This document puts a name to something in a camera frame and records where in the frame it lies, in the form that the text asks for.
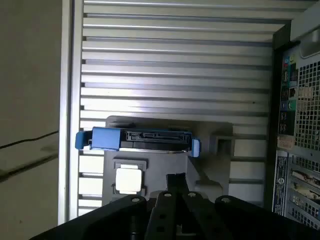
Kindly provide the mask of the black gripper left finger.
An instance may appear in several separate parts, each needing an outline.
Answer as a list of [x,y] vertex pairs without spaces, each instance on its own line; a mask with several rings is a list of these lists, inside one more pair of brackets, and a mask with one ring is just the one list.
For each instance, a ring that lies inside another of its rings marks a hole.
[[35,240],[173,240],[176,237],[177,174],[166,175],[166,190],[149,199],[124,196],[56,226]]

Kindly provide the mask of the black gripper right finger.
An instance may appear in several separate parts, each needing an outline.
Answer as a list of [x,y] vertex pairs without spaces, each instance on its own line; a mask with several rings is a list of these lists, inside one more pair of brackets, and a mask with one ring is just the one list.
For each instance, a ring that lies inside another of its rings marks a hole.
[[229,195],[210,201],[190,191],[185,173],[177,174],[182,194],[179,240],[318,240],[319,230]]

